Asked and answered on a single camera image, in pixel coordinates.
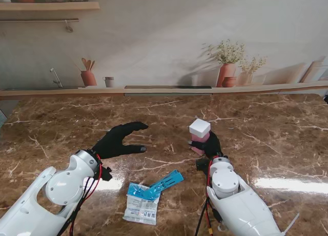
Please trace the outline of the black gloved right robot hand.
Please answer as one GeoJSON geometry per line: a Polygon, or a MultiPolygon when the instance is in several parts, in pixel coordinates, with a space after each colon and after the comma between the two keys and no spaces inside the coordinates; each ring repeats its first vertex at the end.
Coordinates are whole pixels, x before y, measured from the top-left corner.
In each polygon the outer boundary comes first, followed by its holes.
{"type": "Polygon", "coordinates": [[[199,141],[188,141],[191,147],[195,147],[199,150],[204,151],[207,158],[212,159],[215,156],[223,157],[224,154],[221,150],[221,145],[218,137],[212,131],[209,132],[209,138],[204,142],[199,141]]]}

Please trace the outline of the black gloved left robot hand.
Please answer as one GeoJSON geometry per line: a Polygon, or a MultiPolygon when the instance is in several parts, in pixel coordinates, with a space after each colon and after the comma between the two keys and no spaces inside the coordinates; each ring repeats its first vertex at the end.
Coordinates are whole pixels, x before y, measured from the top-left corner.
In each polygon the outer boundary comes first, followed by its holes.
{"type": "Polygon", "coordinates": [[[142,145],[124,145],[123,140],[134,131],[145,130],[149,126],[142,122],[130,122],[113,127],[93,147],[92,151],[101,159],[114,158],[120,155],[144,153],[142,145]]]}

